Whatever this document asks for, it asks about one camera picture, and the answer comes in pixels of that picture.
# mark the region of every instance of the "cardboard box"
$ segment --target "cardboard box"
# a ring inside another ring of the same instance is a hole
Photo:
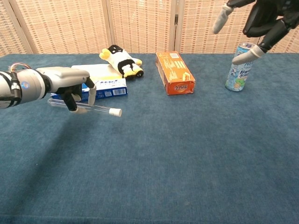
[[[90,79],[97,87],[96,99],[125,96],[128,94],[126,79],[110,64],[74,65],[72,68],[86,70]],[[89,88],[82,84],[82,100],[88,101]],[[61,99],[60,95],[51,94],[54,99]]]
[[[195,78],[177,51],[157,52],[156,66],[167,95],[194,92]]]

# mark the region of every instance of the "plush toy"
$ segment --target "plush toy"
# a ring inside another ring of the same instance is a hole
[[[119,71],[124,78],[143,76],[143,69],[140,67],[142,61],[132,58],[128,52],[117,45],[103,49],[99,56]]]

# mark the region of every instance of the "drink can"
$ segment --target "drink can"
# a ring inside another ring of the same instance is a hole
[[[255,46],[253,43],[241,43],[237,47],[235,57],[244,54]],[[240,65],[232,64],[225,82],[225,87],[230,91],[240,92],[245,86],[246,79],[252,68],[253,62],[244,63]]]

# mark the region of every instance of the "stuffed penguin toy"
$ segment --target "stuffed penguin toy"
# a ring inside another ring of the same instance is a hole
[[[140,68],[142,61],[132,58],[124,49],[117,45],[111,45],[100,53],[99,57],[119,71],[124,78],[141,77],[143,69]]]

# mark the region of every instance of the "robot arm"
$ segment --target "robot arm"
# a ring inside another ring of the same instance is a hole
[[[17,65],[26,69],[16,70]],[[16,63],[9,71],[0,71],[0,108],[8,108],[26,102],[42,99],[47,93],[61,95],[69,111],[86,112],[77,107],[81,100],[82,84],[89,87],[88,104],[95,102],[96,86],[89,73],[68,67],[46,67],[36,70],[23,63]]]
[[[243,7],[253,2],[255,0],[229,0],[222,7],[221,14],[214,23],[213,32],[217,34],[222,29],[234,8]],[[232,63],[243,64],[262,57],[298,24],[298,0],[257,0],[252,7],[243,33],[247,37],[264,36],[264,38],[250,51],[235,57]]]

